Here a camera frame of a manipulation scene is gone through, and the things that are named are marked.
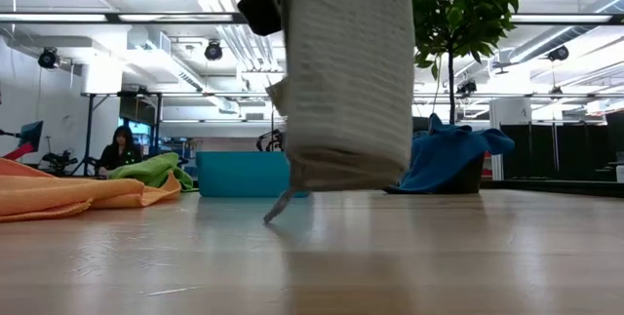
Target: blue cloth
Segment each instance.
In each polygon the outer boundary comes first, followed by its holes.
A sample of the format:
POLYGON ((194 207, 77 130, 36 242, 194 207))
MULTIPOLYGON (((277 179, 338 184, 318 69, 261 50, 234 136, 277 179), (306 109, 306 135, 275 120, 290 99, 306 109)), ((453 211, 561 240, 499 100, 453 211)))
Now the blue cloth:
POLYGON ((470 126, 443 125, 436 114, 429 118, 428 132, 419 132, 411 140, 409 170, 399 189, 406 193, 434 193, 469 162, 486 151, 503 154, 514 142, 496 129, 473 132, 470 126))

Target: dark hair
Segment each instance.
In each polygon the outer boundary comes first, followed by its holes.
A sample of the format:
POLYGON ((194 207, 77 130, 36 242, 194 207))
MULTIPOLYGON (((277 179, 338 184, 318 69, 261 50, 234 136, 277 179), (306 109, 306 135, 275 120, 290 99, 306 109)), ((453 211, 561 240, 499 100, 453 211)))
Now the dark hair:
POLYGON ((113 135, 113 143, 114 147, 118 147, 117 137, 123 136, 126 139, 126 149, 135 149, 137 145, 135 144, 135 138, 133 137, 133 131, 128 126, 120 126, 115 130, 115 134, 113 135))

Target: teal bin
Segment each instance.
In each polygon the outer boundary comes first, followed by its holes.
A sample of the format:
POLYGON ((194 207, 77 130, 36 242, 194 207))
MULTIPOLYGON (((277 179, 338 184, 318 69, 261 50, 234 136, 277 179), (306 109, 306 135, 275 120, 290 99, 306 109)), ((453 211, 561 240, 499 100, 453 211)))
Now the teal bin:
POLYGON ((277 198, 289 185, 283 152, 198 152, 196 162, 203 197, 277 198))

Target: woman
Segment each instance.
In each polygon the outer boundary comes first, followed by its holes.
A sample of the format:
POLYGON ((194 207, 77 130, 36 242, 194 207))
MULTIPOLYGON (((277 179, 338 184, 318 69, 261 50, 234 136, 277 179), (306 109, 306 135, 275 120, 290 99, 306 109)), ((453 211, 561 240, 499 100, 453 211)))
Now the woman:
POLYGON ((135 144, 132 130, 128 126, 120 126, 115 130, 113 142, 101 153, 98 173, 101 176, 108 176, 111 171, 121 166, 140 161, 140 149, 135 144))

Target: wooden table surface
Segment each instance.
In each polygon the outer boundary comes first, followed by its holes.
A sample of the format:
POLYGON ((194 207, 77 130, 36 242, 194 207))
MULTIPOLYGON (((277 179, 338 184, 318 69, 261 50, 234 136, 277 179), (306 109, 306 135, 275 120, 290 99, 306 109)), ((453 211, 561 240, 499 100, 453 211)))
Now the wooden table surface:
POLYGON ((199 199, 0 224, 2 315, 624 313, 624 200, 199 199))

